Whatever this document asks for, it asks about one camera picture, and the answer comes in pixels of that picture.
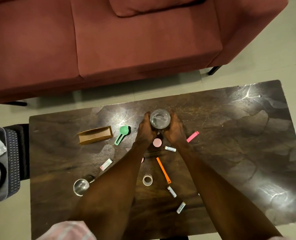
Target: battery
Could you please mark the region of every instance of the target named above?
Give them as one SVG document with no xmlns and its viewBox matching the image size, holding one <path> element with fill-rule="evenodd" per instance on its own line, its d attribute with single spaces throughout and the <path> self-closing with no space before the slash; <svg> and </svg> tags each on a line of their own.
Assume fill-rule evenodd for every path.
<svg viewBox="0 0 296 240">
<path fill-rule="evenodd" d="M 174 192 L 174 190 L 170 186 L 168 186 L 167 189 L 169 190 L 169 192 L 172 194 L 172 196 L 174 198 L 177 197 L 176 193 Z"/>
<path fill-rule="evenodd" d="M 172 151 L 172 152 L 175 152 L 177 150 L 176 148 L 172 148 L 172 147 L 168 147 L 168 146 L 165 146 L 165 149 L 168 151 Z"/>
<path fill-rule="evenodd" d="M 182 211 L 182 209 L 185 207 L 186 203 L 182 202 L 181 205 L 179 206 L 177 213 L 180 214 L 180 212 Z"/>
<path fill-rule="evenodd" d="M 104 171 L 106 168 L 109 167 L 110 164 L 112 164 L 112 160 L 111 160 L 110 158 L 108 158 L 108 160 L 105 161 L 105 163 L 104 163 L 103 165 L 101 165 L 100 169 L 101 169 L 102 171 Z"/>
</svg>

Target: person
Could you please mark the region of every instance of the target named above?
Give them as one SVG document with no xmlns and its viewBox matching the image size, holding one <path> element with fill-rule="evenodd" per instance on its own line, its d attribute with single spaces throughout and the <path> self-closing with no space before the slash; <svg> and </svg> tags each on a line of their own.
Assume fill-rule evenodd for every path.
<svg viewBox="0 0 296 240">
<path fill-rule="evenodd" d="M 55 224 L 39 239 L 121 239 L 132 206 L 143 154 L 157 136 L 150 113 L 140 123 L 129 152 L 92 183 L 66 222 Z M 282 237 L 257 206 L 204 163 L 186 141 L 181 121 L 171 112 L 164 136 L 189 169 L 208 214 L 223 240 Z"/>
</svg>

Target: sofa armrest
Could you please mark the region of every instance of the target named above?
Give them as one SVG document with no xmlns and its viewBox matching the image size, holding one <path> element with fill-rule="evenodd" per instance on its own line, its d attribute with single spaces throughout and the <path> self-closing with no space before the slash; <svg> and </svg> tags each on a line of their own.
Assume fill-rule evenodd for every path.
<svg viewBox="0 0 296 240">
<path fill-rule="evenodd" d="M 208 65 L 228 64 L 288 4 L 288 0 L 214 0 L 222 52 Z"/>
</svg>

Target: floor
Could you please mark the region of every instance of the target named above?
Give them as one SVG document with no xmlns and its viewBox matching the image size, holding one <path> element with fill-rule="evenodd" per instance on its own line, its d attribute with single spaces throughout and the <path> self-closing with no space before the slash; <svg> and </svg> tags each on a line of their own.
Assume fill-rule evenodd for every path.
<svg viewBox="0 0 296 240">
<path fill-rule="evenodd" d="M 27 107 L 0 105 L 0 126 L 28 123 L 32 115 L 137 101 L 227 86 L 279 79 L 282 82 L 296 130 L 296 0 L 246 47 L 230 64 L 213 76 L 209 69 L 124 84 L 76 91 L 57 97 L 26 100 Z M 30 182 L 0 202 L 0 239 L 30 239 Z M 296 240 L 296 224 L 279 226 Z M 220 239 L 218 234 L 190 236 L 190 240 Z"/>
</svg>

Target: person's right hand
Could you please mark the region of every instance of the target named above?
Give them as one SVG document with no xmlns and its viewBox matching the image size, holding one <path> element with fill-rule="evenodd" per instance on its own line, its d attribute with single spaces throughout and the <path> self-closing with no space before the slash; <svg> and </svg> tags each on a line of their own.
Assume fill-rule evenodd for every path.
<svg viewBox="0 0 296 240">
<path fill-rule="evenodd" d="M 164 129 L 164 135 L 167 140 L 174 146 L 187 143 L 187 138 L 182 127 L 182 122 L 178 119 L 176 113 L 170 111 L 171 121 L 170 128 Z"/>
</svg>

